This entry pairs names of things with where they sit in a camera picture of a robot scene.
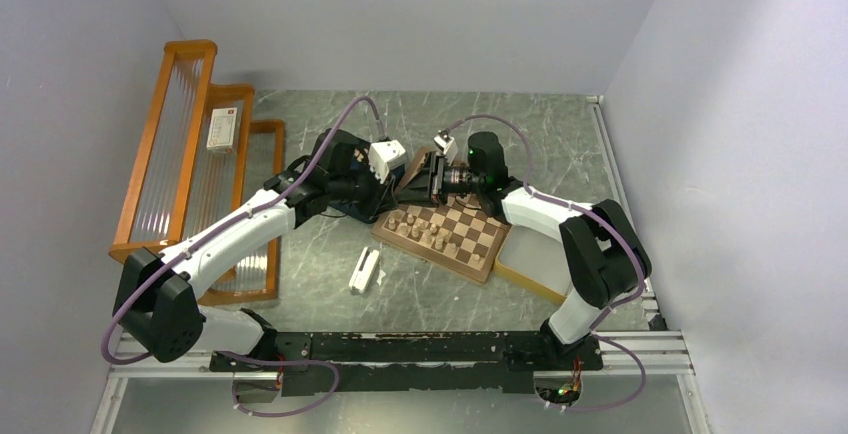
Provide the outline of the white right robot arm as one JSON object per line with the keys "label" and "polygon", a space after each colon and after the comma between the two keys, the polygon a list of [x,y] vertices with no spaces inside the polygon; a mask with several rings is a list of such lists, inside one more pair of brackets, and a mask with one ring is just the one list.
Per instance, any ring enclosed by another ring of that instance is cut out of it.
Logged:
{"label": "white right robot arm", "polygon": [[453,138],[434,139],[402,183],[400,204],[437,207],[451,196],[474,195],[482,211],[500,222],[543,234],[565,254],[573,291],[543,324],[548,333],[539,345],[542,360],[562,368],[578,353],[577,342],[590,334],[612,306],[645,288],[652,265],[623,207],[612,199],[578,204],[527,185],[510,175],[503,147],[491,131],[468,139],[465,165],[452,165]]}

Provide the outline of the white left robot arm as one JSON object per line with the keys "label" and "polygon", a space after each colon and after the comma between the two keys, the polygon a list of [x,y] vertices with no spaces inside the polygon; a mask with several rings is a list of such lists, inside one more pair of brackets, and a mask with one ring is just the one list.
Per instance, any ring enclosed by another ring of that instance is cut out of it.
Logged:
{"label": "white left robot arm", "polygon": [[276,330],[249,309],[204,307],[199,299],[229,269],[330,205],[375,216],[388,209],[406,151],[396,140],[368,144],[326,130],[311,154],[268,179],[242,206],[193,237],[155,253],[140,248],[123,266],[113,316],[144,348],[172,362],[193,348],[230,352],[261,370],[277,357]]}

